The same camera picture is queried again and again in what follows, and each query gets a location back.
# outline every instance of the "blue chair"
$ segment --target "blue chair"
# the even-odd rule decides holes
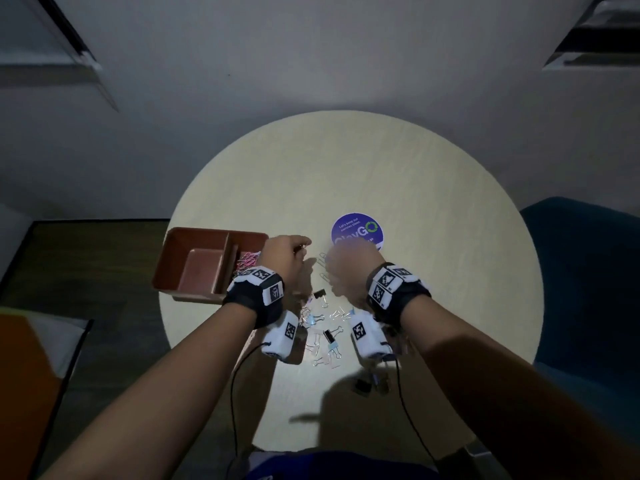
[[[560,197],[521,214],[544,284],[536,368],[640,444],[640,219]]]

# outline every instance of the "wire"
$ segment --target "wire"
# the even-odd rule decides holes
[[[409,411],[406,410],[406,406],[404,405],[404,398],[402,397],[402,387],[400,387],[400,365],[398,364],[398,358],[397,358],[397,355],[395,355],[395,354],[394,354],[394,360],[396,361],[396,375],[397,375],[397,380],[398,380],[398,395],[400,396],[400,403],[402,404],[402,409],[404,409],[404,414],[406,414],[406,418],[409,420],[409,424],[413,428],[413,431],[415,432],[415,435],[418,436],[418,439],[420,440],[420,444],[422,445],[424,450],[429,455],[429,458],[435,463],[436,459],[431,454],[431,451],[429,451],[429,449],[427,448],[427,445],[424,444],[424,441],[422,441],[422,437],[420,436],[420,433],[418,433],[418,429],[413,424],[413,421],[411,420],[411,416],[409,416]]]
[[[234,383],[236,382],[236,374],[240,370],[240,367],[242,367],[242,364],[244,364],[244,361],[249,358],[249,355],[251,355],[256,350],[258,350],[260,347],[265,346],[265,345],[271,345],[271,342],[263,342],[263,343],[261,343],[259,345],[256,345],[254,348],[252,348],[251,351],[247,355],[245,355],[243,357],[243,359],[240,361],[240,363],[236,367],[236,370],[234,371],[233,376],[231,376],[231,392],[229,394],[229,397],[231,399],[231,424],[234,427],[234,452],[236,453],[236,455],[235,455],[235,457],[233,457],[233,459],[231,459],[231,461],[229,462],[229,464],[227,466],[227,473],[225,475],[225,478],[227,478],[229,476],[229,468],[231,468],[231,464],[238,457],[238,434],[237,434],[237,431],[236,431],[236,414],[234,413]]]

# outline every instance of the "sticker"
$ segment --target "sticker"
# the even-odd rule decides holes
[[[331,242],[336,243],[341,239],[362,237],[373,242],[378,250],[385,243],[382,226],[373,218],[365,214],[346,214],[336,220],[331,229]]]

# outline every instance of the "floor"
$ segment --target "floor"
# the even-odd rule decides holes
[[[169,351],[158,296],[150,284],[167,224],[37,223],[28,236],[0,305],[94,320],[40,471]],[[207,425],[174,478],[223,478],[233,448],[223,424]]]

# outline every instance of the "gray wall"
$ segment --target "gray wall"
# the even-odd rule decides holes
[[[31,218],[0,204],[0,280],[31,225]]]
[[[168,217],[220,149],[319,109],[436,131],[521,207],[640,209],[638,73],[541,72],[590,0],[57,1],[120,112],[0,90],[0,201],[31,215]]]

